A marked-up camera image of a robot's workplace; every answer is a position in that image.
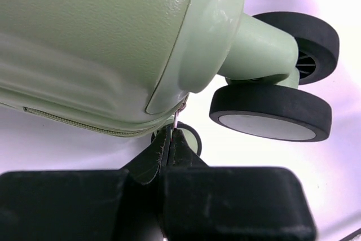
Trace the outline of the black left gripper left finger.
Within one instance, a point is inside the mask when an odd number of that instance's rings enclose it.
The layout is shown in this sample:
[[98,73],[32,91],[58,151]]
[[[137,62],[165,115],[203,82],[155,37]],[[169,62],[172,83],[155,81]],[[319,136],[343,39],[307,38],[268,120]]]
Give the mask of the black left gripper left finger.
[[121,169],[1,175],[2,240],[162,240],[157,177],[170,129]]

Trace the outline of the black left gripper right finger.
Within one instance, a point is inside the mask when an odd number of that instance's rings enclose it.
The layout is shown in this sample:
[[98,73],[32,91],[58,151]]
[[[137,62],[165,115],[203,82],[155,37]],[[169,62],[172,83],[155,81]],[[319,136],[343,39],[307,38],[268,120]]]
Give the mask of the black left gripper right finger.
[[169,240],[315,240],[302,185],[280,167],[211,167],[175,130],[161,170]]

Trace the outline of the green hardshell suitcase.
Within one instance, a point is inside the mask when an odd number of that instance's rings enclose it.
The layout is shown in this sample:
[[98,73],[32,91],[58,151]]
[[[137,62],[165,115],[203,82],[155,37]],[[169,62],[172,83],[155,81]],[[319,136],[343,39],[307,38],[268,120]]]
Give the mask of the green hardshell suitcase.
[[219,75],[209,116],[244,134],[320,142],[332,110],[298,87],[328,77],[340,42],[317,17],[244,12],[246,0],[1,0],[1,105],[201,153],[177,121]]

